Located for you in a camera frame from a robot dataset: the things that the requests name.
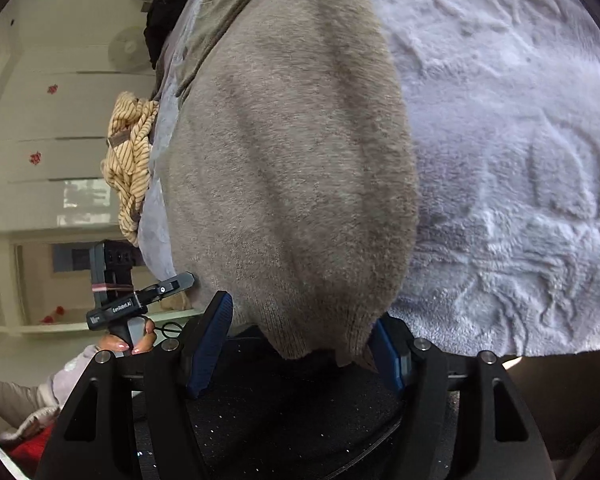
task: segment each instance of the person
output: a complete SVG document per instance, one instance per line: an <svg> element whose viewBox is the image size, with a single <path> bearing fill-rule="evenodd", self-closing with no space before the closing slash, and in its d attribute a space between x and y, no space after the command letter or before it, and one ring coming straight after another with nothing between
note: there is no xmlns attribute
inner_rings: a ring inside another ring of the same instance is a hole
<svg viewBox="0 0 600 480"><path fill-rule="evenodd" d="M147 320L144 332L132 354L147 352L154 346L157 336L152 320ZM127 349L122 339L107 333L39 386L0 381L0 446L23 473L30 478L35 474L53 424L93 356L100 350Z"/></svg>

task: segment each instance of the red decoration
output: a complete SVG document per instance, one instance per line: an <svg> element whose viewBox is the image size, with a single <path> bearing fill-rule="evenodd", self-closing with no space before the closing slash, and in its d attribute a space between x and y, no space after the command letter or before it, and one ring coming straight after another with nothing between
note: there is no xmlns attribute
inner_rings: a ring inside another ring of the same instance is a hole
<svg viewBox="0 0 600 480"><path fill-rule="evenodd" d="M42 153L40 153L40 152L31 153L31 155L29 155L29 162L31 164L33 164L34 166L37 166L38 164L40 164L40 158L42 158Z"/></svg>

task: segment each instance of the olive green cloth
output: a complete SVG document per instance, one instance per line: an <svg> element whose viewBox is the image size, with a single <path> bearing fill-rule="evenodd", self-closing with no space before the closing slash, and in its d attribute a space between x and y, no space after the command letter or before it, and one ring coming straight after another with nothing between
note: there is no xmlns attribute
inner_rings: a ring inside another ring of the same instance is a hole
<svg viewBox="0 0 600 480"><path fill-rule="evenodd" d="M198 277L196 306L230 292L234 323L285 357L359 356L417 225L404 104L369 0L207 5L156 167L176 270Z"/></svg>

